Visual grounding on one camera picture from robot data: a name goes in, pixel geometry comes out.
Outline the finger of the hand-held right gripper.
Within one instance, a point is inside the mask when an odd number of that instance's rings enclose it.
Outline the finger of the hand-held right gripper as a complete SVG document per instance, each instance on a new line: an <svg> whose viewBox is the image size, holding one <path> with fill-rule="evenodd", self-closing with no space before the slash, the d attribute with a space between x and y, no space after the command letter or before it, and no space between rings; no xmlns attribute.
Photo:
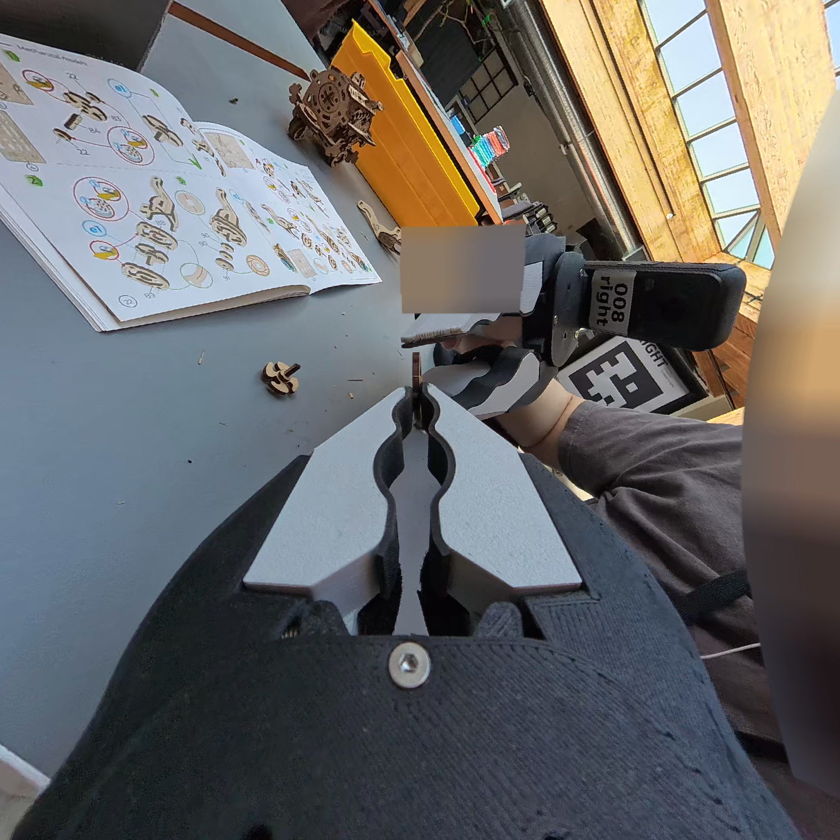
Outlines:
<svg viewBox="0 0 840 840"><path fill-rule="evenodd" d="M532 350L493 344L457 353L427 370L423 383L485 420L535 402L558 371Z"/></svg>
<svg viewBox="0 0 840 840"><path fill-rule="evenodd" d="M467 335L517 340L522 334L524 318L536 308L542 286L543 263L532 262L523 270L520 295L520 303L525 307L523 311L423 314L402 336L402 346L460 340Z"/></svg>

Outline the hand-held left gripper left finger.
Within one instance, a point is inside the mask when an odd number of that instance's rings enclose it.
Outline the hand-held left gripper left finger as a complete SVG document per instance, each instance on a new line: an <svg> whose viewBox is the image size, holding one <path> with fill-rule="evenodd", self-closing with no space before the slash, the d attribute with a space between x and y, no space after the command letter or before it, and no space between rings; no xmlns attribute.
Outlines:
<svg viewBox="0 0 840 840"><path fill-rule="evenodd" d="M411 430L411 393L397 388L316 447L255 559L244 587L330 602L352 635L401 578L396 503Z"/></svg>

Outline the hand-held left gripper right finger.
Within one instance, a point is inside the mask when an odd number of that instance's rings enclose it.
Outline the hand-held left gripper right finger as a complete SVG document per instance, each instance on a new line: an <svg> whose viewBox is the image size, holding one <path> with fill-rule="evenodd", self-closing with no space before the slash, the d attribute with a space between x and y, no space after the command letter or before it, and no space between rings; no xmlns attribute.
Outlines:
<svg viewBox="0 0 840 840"><path fill-rule="evenodd" d="M579 591L583 580L518 449L423 386L427 467L439 483L423 561L430 635L466 636L488 607Z"/></svg>

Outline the person's right hand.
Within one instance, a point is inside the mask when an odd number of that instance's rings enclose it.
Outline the person's right hand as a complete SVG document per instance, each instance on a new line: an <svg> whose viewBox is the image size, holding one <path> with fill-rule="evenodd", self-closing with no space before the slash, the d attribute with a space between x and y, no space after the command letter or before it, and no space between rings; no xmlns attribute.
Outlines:
<svg viewBox="0 0 840 840"><path fill-rule="evenodd" d="M447 339L436 345L433 352L435 364L451 362L456 354L482 347L518 346L518 341L501 331L498 336L482 336L469 333L459 339ZM552 378L542 393L533 402L485 421L522 452L531 454L547 467L560 470L560 438L571 415L583 403Z"/></svg>

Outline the open instruction booklet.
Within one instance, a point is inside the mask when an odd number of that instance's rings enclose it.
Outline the open instruction booklet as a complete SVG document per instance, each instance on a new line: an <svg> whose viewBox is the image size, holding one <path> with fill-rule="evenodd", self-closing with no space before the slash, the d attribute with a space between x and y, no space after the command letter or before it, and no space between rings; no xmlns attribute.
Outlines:
<svg viewBox="0 0 840 840"><path fill-rule="evenodd" d="M381 282L303 164L160 84L1 36L2 221L99 332Z"/></svg>

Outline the skylight windows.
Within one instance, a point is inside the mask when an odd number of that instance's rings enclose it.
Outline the skylight windows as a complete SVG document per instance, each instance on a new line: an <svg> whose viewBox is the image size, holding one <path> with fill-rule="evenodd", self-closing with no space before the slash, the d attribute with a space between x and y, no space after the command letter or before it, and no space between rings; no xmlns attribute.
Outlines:
<svg viewBox="0 0 840 840"><path fill-rule="evenodd" d="M771 270L838 88L839 2L639 2L721 250Z"/></svg>

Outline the stack of colourful trays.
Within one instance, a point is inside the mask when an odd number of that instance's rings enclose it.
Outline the stack of colourful trays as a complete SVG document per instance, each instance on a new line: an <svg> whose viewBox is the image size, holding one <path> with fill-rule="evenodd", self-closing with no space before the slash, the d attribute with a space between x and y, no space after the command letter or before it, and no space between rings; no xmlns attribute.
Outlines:
<svg viewBox="0 0 840 840"><path fill-rule="evenodd" d="M495 163L501 156L507 154L509 150L510 143L501 126L496 126L486 133L476 135L469 146L469 151L479 165L485 169Z"/></svg>

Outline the person's torso in dark clothing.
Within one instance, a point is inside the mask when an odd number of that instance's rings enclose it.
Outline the person's torso in dark clothing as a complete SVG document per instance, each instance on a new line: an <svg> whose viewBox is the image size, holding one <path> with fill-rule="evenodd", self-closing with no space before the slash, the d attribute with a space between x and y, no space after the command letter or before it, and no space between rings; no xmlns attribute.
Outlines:
<svg viewBox="0 0 840 840"><path fill-rule="evenodd" d="M690 628L701 655L759 642L751 593L697 618ZM758 648L709 659L707 671L721 705L748 754L803 838L834 835L835 812L820 792L797 780L783 749L769 678Z"/></svg>

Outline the curved wooden model part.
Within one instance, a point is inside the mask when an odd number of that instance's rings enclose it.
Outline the curved wooden model part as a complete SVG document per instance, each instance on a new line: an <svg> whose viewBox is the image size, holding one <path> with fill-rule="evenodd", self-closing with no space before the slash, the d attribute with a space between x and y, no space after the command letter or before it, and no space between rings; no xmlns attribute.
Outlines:
<svg viewBox="0 0 840 840"><path fill-rule="evenodd" d="M399 256L402 253L402 230L398 226L385 227L375 215L373 207L365 201L358 201L356 206L371 227L377 242L390 253Z"/></svg>

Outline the silver ventilation duct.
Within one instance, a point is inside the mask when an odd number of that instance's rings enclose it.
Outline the silver ventilation duct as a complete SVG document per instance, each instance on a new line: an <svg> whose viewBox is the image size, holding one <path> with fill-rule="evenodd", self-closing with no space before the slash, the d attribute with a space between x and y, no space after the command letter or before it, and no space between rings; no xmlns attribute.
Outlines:
<svg viewBox="0 0 840 840"><path fill-rule="evenodd" d="M505 10L507 42L543 115L594 213L611 257L648 258L647 249L618 186L592 120L550 36L538 2L512 2Z"/></svg>

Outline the yellow plastic bin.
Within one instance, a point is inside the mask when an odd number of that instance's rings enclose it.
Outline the yellow plastic bin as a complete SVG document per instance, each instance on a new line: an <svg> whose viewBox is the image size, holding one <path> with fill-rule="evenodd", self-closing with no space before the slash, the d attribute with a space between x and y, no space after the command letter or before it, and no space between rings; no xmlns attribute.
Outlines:
<svg viewBox="0 0 840 840"><path fill-rule="evenodd" d="M332 63L360 72L383 106L371 124L374 146L361 149L356 166L398 226L476 226L478 202L390 56L353 23Z"/></svg>

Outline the assembled wooden mechanical model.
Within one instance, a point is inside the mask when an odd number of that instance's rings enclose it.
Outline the assembled wooden mechanical model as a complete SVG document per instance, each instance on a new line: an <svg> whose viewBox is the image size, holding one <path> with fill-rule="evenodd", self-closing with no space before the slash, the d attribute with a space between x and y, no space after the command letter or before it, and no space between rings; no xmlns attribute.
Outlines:
<svg viewBox="0 0 840 840"><path fill-rule="evenodd" d="M307 89L299 83L292 84L289 137L301 141L310 135L321 146L331 167L355 165L360 148L375 146L371 126L375 115L384 109L381 102L365 92L365 84L360 72L348 76L334 66L311 71Z"/></svg>

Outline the long background table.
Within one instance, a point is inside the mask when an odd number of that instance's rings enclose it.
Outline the long background table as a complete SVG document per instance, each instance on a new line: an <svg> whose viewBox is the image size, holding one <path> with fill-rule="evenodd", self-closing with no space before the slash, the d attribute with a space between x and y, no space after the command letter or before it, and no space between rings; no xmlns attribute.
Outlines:
<svg viewBox="0 0 840 840"><path fill-rule="evenodd" d="M371 36L389 56L392 73L404 79L420 109L430 122L448 156L479 205L477 219L481 224L503 224L497 194L480 169L475 157L462 141L446 108L428 85L417 62L421 59L408 33L400 28L381 2L362 2L360 19Z"/></svg>

